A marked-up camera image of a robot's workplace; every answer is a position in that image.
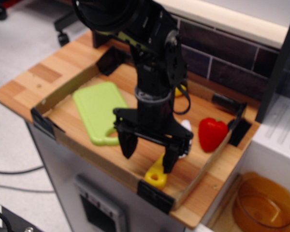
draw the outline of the wooden tray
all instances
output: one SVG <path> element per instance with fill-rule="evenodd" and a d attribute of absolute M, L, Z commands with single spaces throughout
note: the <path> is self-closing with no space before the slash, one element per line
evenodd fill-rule
<path fill-rule="evenodd" d="M 88 32 L 4 85 L 0 88 L 0 102 L 29 123 L 33 123 L 31 110 L 39 108 L 38 112 L 43 113 L 43 118 L 53 123 L 50 128 L 53 131 L 49 134 L 54 139 L 132 191 L 137 192 L 140 180 L 143 180 L 146 171 L 164 152 L 164 147 L 139 139 L 135 153 L 130 159 L 126 159 L 119 146 L 98 147 L 90 142 L 71 96 L 75 91 L 71 83 L 76 80 L 76 76 L 81 75 L 84 78 L 83 87 L 105 81 L 114 82 L 129 107 L 136 108 L 133 93 L 136 85 L 135 69 L 129 65 L 121 65 L 110 76 L 99 74 L 95 62 L 110 45 L 116 42 L 110 41 L 99 49 L 94 49 L 91 41 L 91 33 Z M 212 90 L 191 82 L 189 82 L 189 89 L 191 110 L 184 116 L 176 116 L 176 119 L 179 122 L 188 119 L 195 136 L 190 154 L 176 163 L 163 189 L 163 193 L 171 198 L 177 198 L 185 191 L 211 157 L 211 154 L 203 152 L 200 148 L 197 136 L 199 122 L 208 116 L 220 118 L 225 122 L 235 118 L 234 115 L 205 100 L 206 96 L 212 94 Z M 49 99 L 56 99 L 58 93 L 65 96 L 62 101 L 49 101 Z M 185 98 L 175 100 L 177 111 L 185 109 L 186 106 Z M 237 147 L 226 145 L 219 159 L 210 167 L 189 197 L 178 209 L 169 213 L 171 217 L 189 228 L 195 228 L 199 224 L 259 127 L 258 123 L 250 120 L 251 115 L 255 115 L 251 108 L 248 106 L 246 119 L 252 126 L 240 144 Z"/>

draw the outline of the green cutting board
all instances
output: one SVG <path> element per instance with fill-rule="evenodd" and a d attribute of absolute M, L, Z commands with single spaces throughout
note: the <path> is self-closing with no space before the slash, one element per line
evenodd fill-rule
<path fill-rule="evenodd" d="M 79 89 L 74 92 L 73 100 L 94 145 L 119 144 L 118 137 L 110 137 L 110 134 L 116 131 L 116 116 L 113 110 L 127 108 L 128 105 L 113 82 Z"/>

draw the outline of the chair wheel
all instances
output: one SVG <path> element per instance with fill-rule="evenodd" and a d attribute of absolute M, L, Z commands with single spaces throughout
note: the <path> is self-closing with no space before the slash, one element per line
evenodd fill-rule
<path fill-rule="evenodd" d="M 60 34 L 58 35 L 58 41 L 61 47 L 70 42 L 68 35 L 63 32 L 60 32 Z"/>
<path fill-rule="evenodd" d="M 7 16 L 6 9 L 0 6 L 0 20 L 5 20 Z"/>

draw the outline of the glass bowl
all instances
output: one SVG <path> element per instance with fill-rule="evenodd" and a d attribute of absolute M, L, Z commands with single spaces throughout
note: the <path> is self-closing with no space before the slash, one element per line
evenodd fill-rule
<path fill-rule="evenodd" d="M 232 213 L 244 232 L 290 232 L 290 193 L 261 176 L 249 178 L 237 192 Z"/>

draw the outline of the wooden board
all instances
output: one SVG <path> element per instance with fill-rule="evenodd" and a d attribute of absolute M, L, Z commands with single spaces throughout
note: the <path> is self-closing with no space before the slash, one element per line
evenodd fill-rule
<path fill-rule="evenodd" d="M 30 110 L 82 70 L 95 63 L 112 43 L 110 41 L 99 49 L 94 49 L 91 41 L 91 33 L 88 32 L 1 87 L 0 102 L 27 122 L 32 123 Z M 93 76 L 84 86 L 105 81 L 116 83 L 129 107 L 136 108 L 133 93 L 136 85 L 136 71 L 133 67 L 121 65 L 111 76 Z M 179 122 L 188 119 L 192 124 L 195 136 L 191 152 L 185 159 L 176 163 L 163 189 L 163 192 L 174 198 L 187 188 L 211 155 L 204 153 L 200 148 L 197 136 L 199 122 L 208 116 L 220 118 L 227 123 L 234 119 L 233 115 L 193 94 L 191 94 L 191 102 L 192 106 L 188 114 L 176 116 Z M 175 109 L 183 110 L 187 103 L 185 98 L 178 98 L 175 100 Z M 58 133 L 59 141 L 134 192 L 137 191 L 138 181 L 143 179 L 149 167 L 164 152 L 164 147 L 142 139 L 139 139 L 137 149 L 130 159 L 122 155 L 119 146 L 94 146 L 90 142 L 71 95 L 49 111 L 47 117 L 65 131 L 65 134 Z M 257 130 L 258 123 L 251 120 L 250 122 L 252 127 L 239 146 L 226 146 L 220 158 L 182 206 L 170 212 L 171 217 L 189 228 L 195 228 L 198 225 Z"/>

